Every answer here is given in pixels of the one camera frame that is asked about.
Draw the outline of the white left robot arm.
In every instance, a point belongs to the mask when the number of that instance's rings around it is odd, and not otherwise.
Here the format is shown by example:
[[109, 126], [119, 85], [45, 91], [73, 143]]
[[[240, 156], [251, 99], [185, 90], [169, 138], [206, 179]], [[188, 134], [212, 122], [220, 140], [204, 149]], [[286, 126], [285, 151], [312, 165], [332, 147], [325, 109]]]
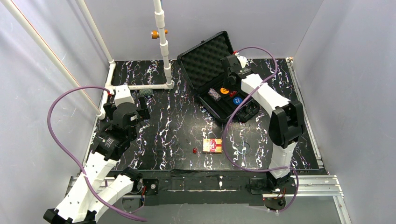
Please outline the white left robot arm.
[[111, 123], [104, 127], [94, 141], [94, 149], [83, 165], [60, 142], [52, 128], [52, 112], [65, 96], [59, 96], [50, 106], [47, 125], [51, 137], [76, 162], [81, 173], [62, 202], [55, 208], [48, 209], [43, 218], [51, 224], [96, 224], [108, 209], [112, 209], [130, 220], [146, 222], [145, 218], [135, 215], [134, 212], [126, 212], [114, 205], [124, 195], [138, 193], [142, 189], [142, 174], [136, 169], [126, 168], [115, 176], [110, 185], [99, 191], [108, 173], [130, 147], [131, 141], [136, 139], [136, 105], [126, 101], [115, 107]]

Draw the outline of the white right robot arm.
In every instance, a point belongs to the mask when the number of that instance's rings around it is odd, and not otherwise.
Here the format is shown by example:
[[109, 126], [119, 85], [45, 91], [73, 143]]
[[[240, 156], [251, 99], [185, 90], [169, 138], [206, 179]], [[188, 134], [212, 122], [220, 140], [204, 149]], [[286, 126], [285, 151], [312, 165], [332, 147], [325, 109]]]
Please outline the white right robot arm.
[[221, 59], [228, 89], [238, 89], [254, 99], [269, 115], [268, 134], [273, 143], [267, 171], [267, 187], [277, 189], [290, 178], [290, 165], [299, 137], [304, 133], [304, 111], [300, 101], [291, 101], [271, 88], [246, 66], [246, 58], [232, 54]]

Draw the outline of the green blue poker chip stack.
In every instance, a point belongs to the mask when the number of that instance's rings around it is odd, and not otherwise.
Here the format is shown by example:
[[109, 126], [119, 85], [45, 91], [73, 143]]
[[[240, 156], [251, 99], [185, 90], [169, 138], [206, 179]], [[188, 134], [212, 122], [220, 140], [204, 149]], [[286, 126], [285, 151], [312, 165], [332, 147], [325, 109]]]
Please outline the green blue poker chip stack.
[[140, 96], [152, 96], [153, 95], [153, 89], [141, 89], [139, 90]]

